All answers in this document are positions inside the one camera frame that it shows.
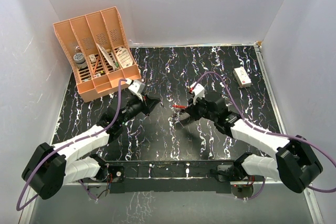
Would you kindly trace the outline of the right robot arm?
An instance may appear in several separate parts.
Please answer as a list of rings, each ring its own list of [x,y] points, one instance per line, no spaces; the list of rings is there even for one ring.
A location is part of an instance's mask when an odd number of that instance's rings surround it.
[[[262,176],[280,180],[295,193],[303,192],[323,171],[323,167],[303,138],[274,136],[265,129],[246,122],[231,111],[224,99],[189,99],[187,106],[175,106],[194,121],[201,118],[214,123],[216,129],[231,138],[241,140],[266,153],[265,157],[245,152],[225,170],[211,170],[217,179],[247,180]]]

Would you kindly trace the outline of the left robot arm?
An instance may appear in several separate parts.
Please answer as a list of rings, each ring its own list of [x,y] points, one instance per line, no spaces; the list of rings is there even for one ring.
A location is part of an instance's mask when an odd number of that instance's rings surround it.
[[[98,122],[80,135],[55,145],[40,144],[26,165],[22,179],[42,199],[51,198],[63,185],[80,179],[104,181],[109,173],[104,161],[87,154],[117,139],[126,122],[140,113],[149,115],[160,101],[149,95],[142,100],[132,95],[120,109],[117,103],[110,105]]]

